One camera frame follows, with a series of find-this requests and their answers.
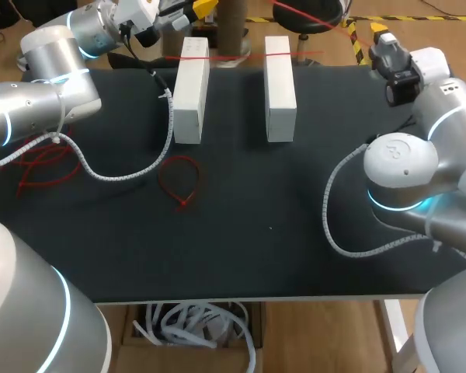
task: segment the red cable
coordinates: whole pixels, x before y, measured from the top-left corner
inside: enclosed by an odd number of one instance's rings
[[[22,191],[23,187],[48,187],[48,186],[51,187],[53,185],[63,183],[64,181],[67,181],[70,178],[72,178],[77,173],[77,171],[79,171],[79,168],[81,167],[81,162],[78,162],[76,167],[68,175],[63,176],[60,179],[56,179],[56,180],[52,180],[52,181],[45,181],[45,182],[26,182],[27,177],[31,172],[31,169],[33,169],[34,166],[38,166],[40,164],[39,161],[43,157],[45,157],[46,155],[48,155],[48,154],[50,154],[52,152],[59,152],[59,151],[62,151],[62,154],[65,154],[66,149],[67,149],[68,152],[72,152],[71,148],[69,148],[67,145],[66,146],[59,146],[59,147],[56,147],[56,148],[49,148],[49,149],[45,150],[43,153],[39,154],[34,159],[34,161],[29,162],[30,164],[28,165],[26,171],[23,174],[23,177],[22,177],[21,181],[19,182],[19,186],[18,186],[17,192],[16,192],[16,197],[19,198],[19,195],[21,194],[21,191]]]
[[[246,56],[210,56],[210,57],[179,57],[179,56],[165,56],[166,60],[218,60],[218,61],[229,61],[229,60],[236,60],[239,58],[264,58],[269,56],[299,56],[302,54],[323,54],[323,51],[305,51],[305,52],[283,52],[283,53],[268,53],[268,54],[250,54],[248,57]]]
[[[310,19],[311,21],[314,21],[314,22],[317,22],[317,23],[320,23],[326,27],[328,27],[329,29],[332,29],[332,30],[337,30],[339,33],[341,33],[342,35],[345,35],[346,37],[350,37],[351,40],[357,40],[357,41],[360,41],[363,45],[365,45],[366,47],[370,48],[371,47],[371,44],[364,41],[364,40],[361,40],[359,39],[358,37],[352,37],[350,36],[345,30],[341,29],[340,27],[337,27],[337,26],[333,26],[331,23],[327,23],[326,21],[323,21],[322,19],[319,19],[317,17],[314,17],[314,16],[311,16],[310,14],[307,14],[305,12],[302,12],[301,10],[298,10],[298,9],[295,9],[295,8],[292,8],[291,6],[287,5],[287,4],[283,4],[282,2],[278,2],[277,0],[268,0],[269,2],[271,2],[272,4],[274,5],[277,5],[277,6],[280,6],[281,8],[285,8],[287,10],[290,10],[291,12],[293,13],[297,13],[298,15],[300,16],[303,16],[307,19]]]
[[[68,146],[62,146],[62,147],[59,147],[59,148],[56,148],[56,149],[63,149],[62,150],[62,153],[57,155],[56,157],[53,157],[53,158],[50,158],[50,159],[47,159],[46,161],[39,161],[37,162],[36,160],[34,161],[24,161],[24,160],[20,160],[20,161],[12,161],[12,163],[14,163],[15,165],[19,165],[19,166],[31,166],[31,165],[34,165],[34,166],[40,166],[40,165],[50,165],[51,163],[54,163],[56,161],[60,161],[62,158],[64,158],[64,156],[71,150]]]
[[[176,193],[173,193],[171,190],[169,190],[168,187],[162,181],[162,170],[166,166],[169,166],[170,163],[172,163],[172,162],[174,162],[176,160],[180,160],[180,159],[183,160],[183,161],[187,161],[188,163],[191,163],[192,166],[195,167],[195,170],[196,170],[195,189],[193,189],[192,193],[190,193],[190,195],[184,200],[179,195],[177,195]],[[192,159],[190,157],[187,157],[185,155],[175,155],[173,157],[167,158],[161,164],[161,167],[160,167],[160,169],[158,171],[158,175],[157,175],[157,181],[158,181],[158,184],[161,186],[162,190],[164,190],[169,196],[171,196],[172,198],[174,198],[175,200],[177,200],[179,202],[179,206],[176,208],[176,210],[179,211],[179,210],[183,209],[195,197],[196,189],[197,189],[199,181],[200,181],[200,168],[199,168],[199,165],[194,159]]]

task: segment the black table mat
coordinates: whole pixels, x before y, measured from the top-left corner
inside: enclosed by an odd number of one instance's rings
[[[174,85],[176,71],[161,74]],[[92,77],[103,108],[74,124],[72,137],[98,173],[144,168],[164,143],[165,99],[141,70]],[[434,253],[427,241],[368,259],[332,250],[321,219],[329,174],[369,135],[401,124],[410,107],[388,108],[384,82],[366,67],[295,68],[294,81],[294,142],[269,144],[263,72],[211,70],[202,144],[170,151],[194,158],[202,174],[181,211],[156,172],[111,184],[80,171],[16,198],[23,169],[11,165],[0,170],[0,222],[94,302],[418,294],[466,268],[452,249]],[[0,149],[0,158],[17,146]],[[70,157],[32,179],[64,175],[76,163]],[[357,157],[330,198],[330,228],[352,251],[405,235],[375,220],[364,179]]]

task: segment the floor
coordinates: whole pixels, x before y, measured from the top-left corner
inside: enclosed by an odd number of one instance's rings
[[[271,5],[267,0],[248,1],[249,16],[271,17]],[[430,1],[448,12],[466,14],[466,0]],[[439,13],[420,0],[354,0],[351,15],[435,16]],[[442,49],[456,75],[466,81],[466,22],[444,20],[383,23],[389,26],[402,45],[409,50],[427,46]],[[248,28],[253,53],[263,52],[265,35],[288,34],[292,49],[296,47],[297,36],[275,23],[249,23]],[[5,31],[7,41],[0,44],[0,82],[20,79],[21,73],[15,66],[15,56],[19,52],[21,37],[32,29],[29,23],[21,21]],[[359,21],[356,31],[364,42],[370,42],[368,21]],[[337,31],[311,36],[309,43],[310,50],[324,51],[316,58],[322,64],[356,64],[349,38]],[[158,47],[148,51],[138,48],[137,52],[147,59],[159,55]],[[257,63],[259,62],[249,61],[247,64]],[[108,64],[105,58],[100,58],[91,61],[90,67],[108,68]],[[402,302],[409,331],[412,331],[415,306],[415,300]],[[121,357],[125,361],[131,361],[133,367],[129,368],[128,365],[122,371],[143,371],[139,368],[143,365],[135,363],[135,356],[129,354]],[[262,356],[263,371],[269,373],[383,373],[388,370],[372,302],[270,302],[266,306],[266,335]],[[159,367],[161,369],[158,371],[183,371],[178,367],[171,370],[164,365]]]

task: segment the white cable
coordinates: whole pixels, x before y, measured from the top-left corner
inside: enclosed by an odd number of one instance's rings
[[[164,148],[161,151],[161,154],[157,157],[157,159],[147,168],[142,169],[141,171],[138,171],[137,173],[131,173],[129,175],[125,176],[102,176],[96,173],[95,171],[92,170],[92,168],[89,166],[89,164],[86,162],[85,156],[83,155],[81,149],[76,145],[76,143],[67,135],[65,134],[58,134],[58,137],[67,142],[71,148],[75,151],[76,155],[79,158],[80,163],[82,164],[83,168],[85,171],[93,178],[101,181],[106,181],[106,182],[117,182],[117,181],[124,181],[124,180],[130,180],[137,178],[139,176],[143,176],[144,174],[152,171],[165,157],[165,154],[167,153],[169,149],[169,145],[171,144],[171,139],[172,139],[172,129],[173,129],[173,124],[174,124],[174,106],[172,103],[172,94],[169,89],[165,89],[165,96],[168,99],[168,104],[169,104],[169,124],[168,124],[168,134],[167,138],[165,139],[164,143]],[[16,150],[13,152],[11,155],[5,157],[4,159],[0,160],[0,167],[5,166],[7,163],[10,163],[14,159],[20,157],[22,154],[30,150],[32,147],[38,145],[39,143],[47,140],[48,138],[52,138],[55,136],[55,133],[49,133],[49,134],[44,134],[42,136],[39,136],[38,138],[32,140],[28,144],[22,146],[20,149]]]
[[[377,247],[376,249],[372,249],[369,251],[364,251],[364,252],[351,252],[342,249],[340,246],[337,245],[335,240],[332,237],[331,232],[329,231],[329,225],[328,225],[328,202],[329,202],[329,192],[332,189],[333,181],[336,178],[336,175],[340,171],[340,169],[348,162],[350,159],[354,158],[356,155],[364,152],[367,149],[367,144],[362,144],[359,148],[354,150],[352,153],[350,153],[348,156],[346,156],[336,167],[334,168],[332,174],[330,175],[328,182],[326,184],[325,188],[325,195],[323,197],[323,209],[322,209],[322,219],[323,219],[323,228],[325,230],[325,235],[326,238],[329,242],[329,244],[332,246],[332,248],[339,254],[347,256],[349,258],[366,258],[369,256],[374,256],[380,253],[384,253],[385,251],[388,251],[390,249],[394,249],[395,247],[398,247],[400,245],[404,245],[407,242],[412,242],[412,241],[417,241],[420,239],[429,239],[429,237],[425,235],[409,235],[407,237],[404,237],[402,239],[397,239],[393,242],[387,243],[386,245]]]
[[[245,317],[244,323],[247,326],[249,326],[249,313],[247,312],[247,309],[245,308],[245,306],[240,302],[233,302],[233,303],[235,303],[238,307],[240,307],[242,309],[243,315]],[[243,334],[244,334],[244,331],[242,330],[242,332],[240,334],[238,334],[236,337],[237,338],[242,338]]]
[[[245,319],[248,322],[248,313],[246,308],[241,304],[235,302],[237,305],[245,313]],[[186,346],[204,346],[215,348],[217,346],[215,340],[206,340],[205,338],[201,338],[196,336],[192,333],[189,333],[188,326],[191,323],[196,322],[196,316],[201,315],[203,323],[203,327],[206,326],[206,320],[210,321],[211,318],[221,317],[221,319],[227,322],[235,322],[240,326],[242,330],[242,334],[245,335],[245,341],[247,343],[247,348],[249,349],[249,366],[247,367],[247,373],[253,373],[256,368],[256,348],[254,346],[254,341],[252,339],[252,335],[249,332],[248,323],[241,320],[239,317],[234,315],[233,313],[222,309],[221,307],[217,307],[216,305],[212,305],[210,303],[195,303],[195,302],[183,302],[176,305],[170,311],[168,311],[161,320],[161,331],[166,341],[159,340],[155,337],[155,334],[152,330],[152,322],[148,322],[149,320],[152,321],[152,308],[153,304],[147,305],[147,313],[146,313],[146,322],[147,327],[150,326],[150,329],[144,330],[136,320],[133,321],[134,327],[141,333],[142,336],[150,340],[154,345],[161,346],[161,345],[186,345]],[[182,315],[183,310],[187,311],[187,318],[185,321],[185,325],[187,327],[185,329],[180,329],[177,327],[178,323],[174,325],[168,325],[168,321],[171,316],[175,315],[176,313],[180,312]]]

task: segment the gray robot arm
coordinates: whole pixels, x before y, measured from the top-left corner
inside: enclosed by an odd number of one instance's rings
[[[0,83],[0,146],[94,114],[102,105],[85,66],[122,44],[130,30],[144,47],[158,31],[203,18],[217,0],[98,0],[26,35],[21,50],[33,81]]]
[[[21,48],[36,81],[0,83],[0,146],[79,120],[101,107],[67,27],[35,30],[23,38]]]
[[[364,156],[375,216],[466,252],[466,84],[433,48],[408,52],[382,32],[370,56],[391,105],[413,101],[423,136],[394,133]]]

